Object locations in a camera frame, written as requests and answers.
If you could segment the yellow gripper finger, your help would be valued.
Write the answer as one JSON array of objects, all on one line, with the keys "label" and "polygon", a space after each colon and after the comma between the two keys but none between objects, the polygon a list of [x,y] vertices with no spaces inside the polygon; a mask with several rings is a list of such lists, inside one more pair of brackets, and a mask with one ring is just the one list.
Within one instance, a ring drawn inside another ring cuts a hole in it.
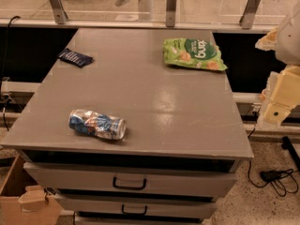
[{"label": "yellow gripper finger", "polygon": [[255,48],[262,51],[274,51],[277,46],[277,34],[278,30],[272,29],[256,42]]},{"label": "yellow gripper finger", "polygon": [[279,73],[272,71],[264,95],[261,120],[280,126],[300,104],[300,67],[288,65]]}]

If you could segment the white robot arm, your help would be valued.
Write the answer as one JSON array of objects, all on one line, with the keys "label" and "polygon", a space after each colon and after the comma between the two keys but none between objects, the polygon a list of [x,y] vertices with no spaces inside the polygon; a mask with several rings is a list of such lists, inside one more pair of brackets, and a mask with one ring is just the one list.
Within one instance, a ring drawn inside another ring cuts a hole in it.
[{"label": "white robot arm", "polygon": [[286,67],[279,72],[262,119],[280,125],[300,103],[300,2],[292,8],[282,23],[260,38],[255,47],[275,52],[276,59]]}]

